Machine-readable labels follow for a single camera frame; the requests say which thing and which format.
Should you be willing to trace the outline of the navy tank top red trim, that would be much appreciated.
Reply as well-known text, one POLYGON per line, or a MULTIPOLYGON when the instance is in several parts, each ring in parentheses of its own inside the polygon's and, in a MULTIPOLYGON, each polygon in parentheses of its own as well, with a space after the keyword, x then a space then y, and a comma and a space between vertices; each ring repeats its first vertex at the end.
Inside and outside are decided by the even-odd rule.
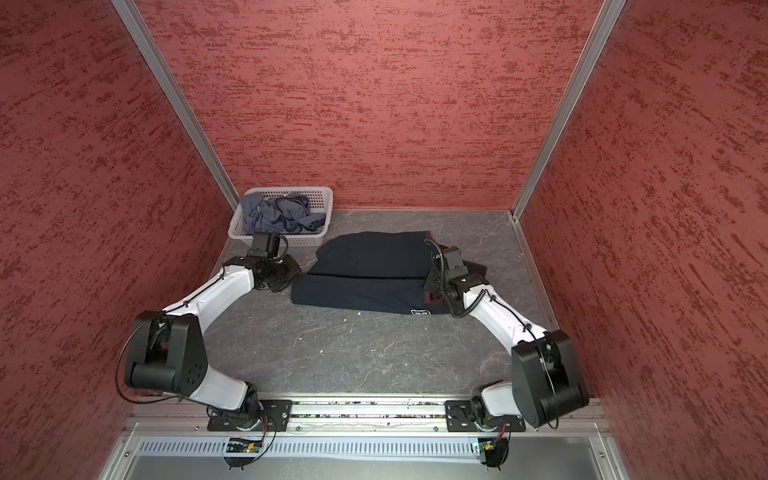
POLYGON ((316 252, 317 261, 291 289, 296 305, 404 315, 447 314, 425 289, 433 267, 428 231, 342 235, 316 252))

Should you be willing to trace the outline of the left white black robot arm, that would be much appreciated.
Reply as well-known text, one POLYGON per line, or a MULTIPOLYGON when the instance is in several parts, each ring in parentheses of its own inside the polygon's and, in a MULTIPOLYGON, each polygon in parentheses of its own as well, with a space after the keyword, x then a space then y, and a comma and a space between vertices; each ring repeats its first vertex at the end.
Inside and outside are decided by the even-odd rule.
POLYGON ((256 387, 210 365, 204 334, 241 297, 252 291, 279 293, 299 273, 290 255, 231 258, 187 297, 137 317, 121 350, 124 373, 116 385, 202 404, 209 415, 236 430, 265 427, 267 415, 256 387))

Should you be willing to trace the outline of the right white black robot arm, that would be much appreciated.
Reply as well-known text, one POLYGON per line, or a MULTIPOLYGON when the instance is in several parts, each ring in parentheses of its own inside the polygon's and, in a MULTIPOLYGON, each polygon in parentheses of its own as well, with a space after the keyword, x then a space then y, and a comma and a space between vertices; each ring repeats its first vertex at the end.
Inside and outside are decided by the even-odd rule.
POLYGON ((479 321, 510 355, 510 379, 489 384, 473 396, 476 422, 516 416, 532 427, 555 426, 589 404, 574 343, 564 331, 531 322, 484 277, 465 267, 456 274, 432 271, 425 290, 452 316, 479 321))

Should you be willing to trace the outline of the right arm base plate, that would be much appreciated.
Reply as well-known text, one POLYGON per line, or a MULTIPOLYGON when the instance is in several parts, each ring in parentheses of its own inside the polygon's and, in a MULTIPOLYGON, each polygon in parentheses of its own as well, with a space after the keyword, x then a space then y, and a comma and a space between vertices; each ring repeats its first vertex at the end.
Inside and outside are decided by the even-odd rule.
POLYGON ((519 415, 492 415, 477 398, 448 400, 444 407, 447 429, 452 433, 499 434, 526 431, 525 422, 519 415))

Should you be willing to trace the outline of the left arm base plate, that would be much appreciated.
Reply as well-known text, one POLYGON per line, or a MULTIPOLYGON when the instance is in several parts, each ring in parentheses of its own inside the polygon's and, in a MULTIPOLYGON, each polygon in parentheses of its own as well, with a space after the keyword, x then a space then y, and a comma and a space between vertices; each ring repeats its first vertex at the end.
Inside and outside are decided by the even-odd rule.
POLYGON ((234 412, 207 408, 210 432, 236 432, 255 434, 268 431, 284 432, 291 416, 294 402, 288 399, 263 399, 259 401, 254 420, 237 418, 234 412))

